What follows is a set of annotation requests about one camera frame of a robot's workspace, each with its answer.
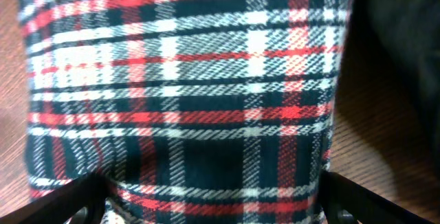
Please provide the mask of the plaid shirt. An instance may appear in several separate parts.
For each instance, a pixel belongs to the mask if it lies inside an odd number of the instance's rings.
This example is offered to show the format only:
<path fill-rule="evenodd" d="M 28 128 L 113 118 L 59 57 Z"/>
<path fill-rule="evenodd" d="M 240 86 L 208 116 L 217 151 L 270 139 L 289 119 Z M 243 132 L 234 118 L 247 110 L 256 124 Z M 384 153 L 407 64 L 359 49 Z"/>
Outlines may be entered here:
<path fill-rule="evenodd" d="M 19 0 L 37 199 L 90 172 L 105 223 L 321 223 L 353 0 Z"/>

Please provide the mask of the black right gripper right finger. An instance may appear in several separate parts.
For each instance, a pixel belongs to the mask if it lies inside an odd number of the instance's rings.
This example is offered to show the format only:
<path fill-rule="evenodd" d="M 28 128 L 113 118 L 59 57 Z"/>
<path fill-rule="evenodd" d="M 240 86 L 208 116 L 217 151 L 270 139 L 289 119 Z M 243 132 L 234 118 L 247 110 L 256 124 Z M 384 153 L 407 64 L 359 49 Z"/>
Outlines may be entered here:
<path fill-rule="evenodd" d="M 339 175 L 323 170 L 318 202 L 328 224 L 433 224 Z"/>

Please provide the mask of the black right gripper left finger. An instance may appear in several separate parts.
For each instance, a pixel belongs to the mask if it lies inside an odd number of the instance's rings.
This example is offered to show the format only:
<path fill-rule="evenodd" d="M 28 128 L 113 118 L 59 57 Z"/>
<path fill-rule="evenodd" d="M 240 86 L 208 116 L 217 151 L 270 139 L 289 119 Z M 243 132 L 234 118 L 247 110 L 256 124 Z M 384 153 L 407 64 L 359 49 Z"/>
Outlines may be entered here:
<path fill-rule="evenodd" d="M 1 224 L 99 224 L 109 195 L 109 181 L 88 174 L 2 216 Z"/>

